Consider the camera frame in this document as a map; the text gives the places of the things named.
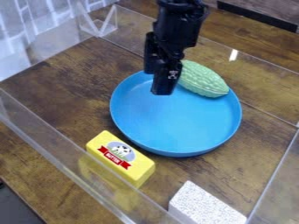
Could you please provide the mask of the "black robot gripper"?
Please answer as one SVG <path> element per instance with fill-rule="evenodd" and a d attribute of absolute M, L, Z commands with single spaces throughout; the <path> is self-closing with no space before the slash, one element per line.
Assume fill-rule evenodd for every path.
<path fill-rule="evenodd" d="M 156 0 L 156 3 L 153 31 L 145 34 L 144 41 L 144 72 L 153 75 L 152 93 L 171 95 L 181 75 L 183 51 L 196 46 L 209 6 L 203 0 Z M 157 45 L 175 59 L 159 59 Z"/>

